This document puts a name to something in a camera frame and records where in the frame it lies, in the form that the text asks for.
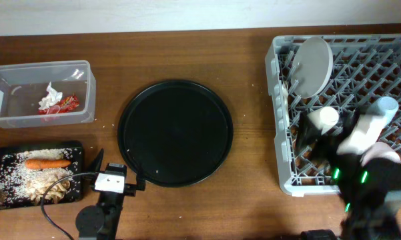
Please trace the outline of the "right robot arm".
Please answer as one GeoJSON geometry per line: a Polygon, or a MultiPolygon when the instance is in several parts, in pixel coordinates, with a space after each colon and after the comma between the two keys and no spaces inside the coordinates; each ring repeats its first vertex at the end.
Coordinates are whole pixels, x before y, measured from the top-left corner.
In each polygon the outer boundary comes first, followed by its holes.
{"type": "Polygon", "coordinates": [[[358,109],[344,118],[343,131],[328,131],[340,119],[332,107],[300,117],[296,151],[311,145],[311,157],[326,161],[348,216],[340,239],[401,239],[396,214],[401,207],[401,158],[378,137],[388,123],[385,114],[358,109]]]}

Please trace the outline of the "white cup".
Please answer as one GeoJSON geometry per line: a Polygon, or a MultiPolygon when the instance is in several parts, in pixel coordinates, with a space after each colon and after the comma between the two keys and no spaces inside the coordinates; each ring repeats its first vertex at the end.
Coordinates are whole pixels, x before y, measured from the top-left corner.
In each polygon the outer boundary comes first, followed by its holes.
{"type": "Polygon", "coordinates": [[[321,135],[327,133],[339,121],[339,113],[333,107],[322,107],[307,115],[321,135]]]}

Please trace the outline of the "white bowl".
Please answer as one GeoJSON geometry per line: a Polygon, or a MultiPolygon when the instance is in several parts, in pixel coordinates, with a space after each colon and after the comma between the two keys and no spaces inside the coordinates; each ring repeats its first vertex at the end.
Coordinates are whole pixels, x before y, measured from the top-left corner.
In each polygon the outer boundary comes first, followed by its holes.
{"type": "Polygon", "coordinates": [[[388,144],[384,142],[376,142],[369,148],[362,156],[360,160],[361,166],[365,166],[373,159],[383,158],[395,163],[401,163],[401,158],[395,150],[393,150],[388,144]]]}

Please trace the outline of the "light blue cup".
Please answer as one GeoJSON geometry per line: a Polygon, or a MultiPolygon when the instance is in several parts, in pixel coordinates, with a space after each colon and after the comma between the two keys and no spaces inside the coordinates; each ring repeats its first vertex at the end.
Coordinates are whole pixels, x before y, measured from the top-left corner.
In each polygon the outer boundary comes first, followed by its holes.
{"type": "Polygon", "coordinates": [[[389,125],[398,109],[399,104],[397,100],[393,97],[385,96],[375,100],[375,102],[367,108],[366,113],[384,117],[386,119],[386,124],[389,125]]]}

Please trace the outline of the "grey dishwasher rack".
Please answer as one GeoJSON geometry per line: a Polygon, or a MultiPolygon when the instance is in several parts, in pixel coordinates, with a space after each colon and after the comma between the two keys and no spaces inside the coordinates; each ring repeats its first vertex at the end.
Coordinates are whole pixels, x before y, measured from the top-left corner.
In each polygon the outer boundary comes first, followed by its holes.
{"type": "Polygon", "coordinates": [[[345,117],[381,96],[393,97],[399,109],[379,140],[389,144],[401,156],[401,34],[322,36],[332,50],[332,74],[321,93],[303,99],[294,93],[298,82],[292,85],[290,75],[295,54],[308,38],[307,35],[277,36],[265,58],[268,94],[276,122],[274,145],[278,181],[280,189],[292,197],[338,192],[331,180],[330,166],[310,161],[311,147],[294,151],[303,112],[333,107],[345,117]],[[289,83],[289,127],[285,120],[283,81],[289,83]]]}

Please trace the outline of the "white plastic fork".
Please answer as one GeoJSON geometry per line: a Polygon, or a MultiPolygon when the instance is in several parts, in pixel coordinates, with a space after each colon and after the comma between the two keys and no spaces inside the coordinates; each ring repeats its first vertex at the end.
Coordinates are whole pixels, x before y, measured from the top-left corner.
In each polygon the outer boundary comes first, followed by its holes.
{"type": "Polygon", "coordinates": [[[289,118],[289,110],[288,110],[288,90],[289,90],[289,83],[287,81],[282,82],[282,95],[284,98],[284,108],[285,108],[285,120],[287,127],[290,126],[290,118],[289,118]]]}

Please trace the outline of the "pale grey plate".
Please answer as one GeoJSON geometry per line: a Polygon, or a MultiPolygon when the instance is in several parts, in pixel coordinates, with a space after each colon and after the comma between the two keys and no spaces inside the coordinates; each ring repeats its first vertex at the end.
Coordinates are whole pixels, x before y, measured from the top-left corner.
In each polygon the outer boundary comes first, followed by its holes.
{"type": "Polygon", "coordinates": [[[305,40],[297,50],[292,62],[291,84],[298,84],[294,93],[303,99],[322,92],[328,84],[334,60],[329,44],[320,37],[305,40]]]}

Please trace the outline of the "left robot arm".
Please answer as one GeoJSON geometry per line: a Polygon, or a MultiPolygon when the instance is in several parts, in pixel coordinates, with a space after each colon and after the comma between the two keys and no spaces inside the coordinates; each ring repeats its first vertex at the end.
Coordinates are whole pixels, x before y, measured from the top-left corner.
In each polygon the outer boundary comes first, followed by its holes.
{"type": "Polygon", "coordinates": [[[95,205],[84,207],[76,217],[78,238],[82,240],[115,239],[124,199],[145,190],[145,178],[141,173],[137,174],[135,184],[125,182],[125,165],[108,163],[102,171],[103,155],[102,149],[85,177],[91,189],[99,193],[99,198],[95,205]]]}

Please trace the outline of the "orange carrot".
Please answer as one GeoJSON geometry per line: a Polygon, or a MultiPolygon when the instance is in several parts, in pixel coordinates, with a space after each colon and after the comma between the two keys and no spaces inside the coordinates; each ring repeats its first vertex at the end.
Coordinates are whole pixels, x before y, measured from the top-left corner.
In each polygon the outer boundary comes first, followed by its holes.
{"type": "Polygon", "coordinates": [[[28,159],[25,162],[26,168],[32,170],[63,168],[69,166],[70,164],[71,161],[66,159],[28,159]]]}

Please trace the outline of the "red snack wrapper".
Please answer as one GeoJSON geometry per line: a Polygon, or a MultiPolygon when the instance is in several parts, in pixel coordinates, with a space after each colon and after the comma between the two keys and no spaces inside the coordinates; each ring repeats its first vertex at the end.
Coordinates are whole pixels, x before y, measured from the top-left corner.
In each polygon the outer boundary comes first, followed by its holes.
{"type": "Polygon", "coordinates": [[[58,114],[58,113],[68,113],[70,111],[75,110],[79,106],[79,100],[75,95],[71,95],[69,97],[64,98],[54,106],[44,109],[38,110],[39,115],[50,115],[50,114],[58,114]]]}

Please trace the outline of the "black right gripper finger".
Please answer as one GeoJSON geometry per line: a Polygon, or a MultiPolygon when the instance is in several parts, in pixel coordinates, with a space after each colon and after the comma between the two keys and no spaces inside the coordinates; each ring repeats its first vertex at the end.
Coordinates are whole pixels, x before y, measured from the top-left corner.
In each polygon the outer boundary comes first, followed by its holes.
{"type": "Polygon", "coordinates": [[[320,128],[306,113],[302,113],[295,142],[295,152],[313,144],[320,137],[320,128]]]}
{"type": "Polygon", "coordinates": [[[354,130],[360,115],[362,114],[362,110],[357,108],[352,113],[347,115],[343,120],[343,136],[348,137],[351,132],[354,130]]]}

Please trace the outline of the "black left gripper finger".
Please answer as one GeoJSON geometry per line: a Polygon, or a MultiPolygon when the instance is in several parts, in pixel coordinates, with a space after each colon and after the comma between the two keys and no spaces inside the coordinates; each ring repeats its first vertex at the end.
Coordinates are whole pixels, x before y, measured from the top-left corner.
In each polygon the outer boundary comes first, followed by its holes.
{"type": "Polygon", "coordinates": [[[101,149],[95,159],[87,167],[87,172],[100,172],[101,164],[103,161],[104,149],[101,149]]]}
{"type": "Polygon", "coordinates": [[[145,175],[143,172],[142,167],[137,168],[137,174],[136,174],[136,190],[137,191],[144,191],[146,186],[145,182],[145,175]]]}

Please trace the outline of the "white tissue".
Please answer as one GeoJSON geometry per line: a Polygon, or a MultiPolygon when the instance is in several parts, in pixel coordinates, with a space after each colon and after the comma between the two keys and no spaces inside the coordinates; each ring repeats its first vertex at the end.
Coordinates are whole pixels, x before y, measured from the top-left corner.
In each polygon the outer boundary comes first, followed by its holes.
{"type": "Polygon", "coordinates": [[[56,91],[52,88],[51,83],[48,84],[46,88],[47,96],[43,97],[39,102],[39,110],[46,110],[50,107],[56,105],[62,100],[63,93],[56,91]]]}

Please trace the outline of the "rice leftovers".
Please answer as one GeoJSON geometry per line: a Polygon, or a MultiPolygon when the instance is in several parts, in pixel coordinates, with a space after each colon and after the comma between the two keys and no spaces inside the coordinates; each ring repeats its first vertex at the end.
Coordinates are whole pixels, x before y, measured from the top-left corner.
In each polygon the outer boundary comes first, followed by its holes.
{"type": "Polygon", "coordinates": [[[0,191],[8,193],[6,203],[29,200],[37,204],[40,200],[58,203],[72,190],[74,180],[67,179],[56,183],[59,179],[79,171],[79,163],[75,160],[81,153],[70,149],[41,149],[11,153],[1,158],[0,191]],[[66,159],[71,164],[63,168],[32,170],[25,166],[28,159],[66,159]]]}

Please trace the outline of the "clear plastic bin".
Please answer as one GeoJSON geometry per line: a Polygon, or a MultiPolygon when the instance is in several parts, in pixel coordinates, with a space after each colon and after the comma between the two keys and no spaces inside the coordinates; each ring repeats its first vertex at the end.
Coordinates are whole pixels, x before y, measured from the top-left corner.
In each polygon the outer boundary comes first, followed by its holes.
{"type": "Polygon", "coordinates": [[[0,127],[4,129],[90,123],[95,116],[96,80],[88,61],[54,61],[0,66],[0,127]],[[46,88],[75,95],[68,113],[39,115],[46,88]]]}

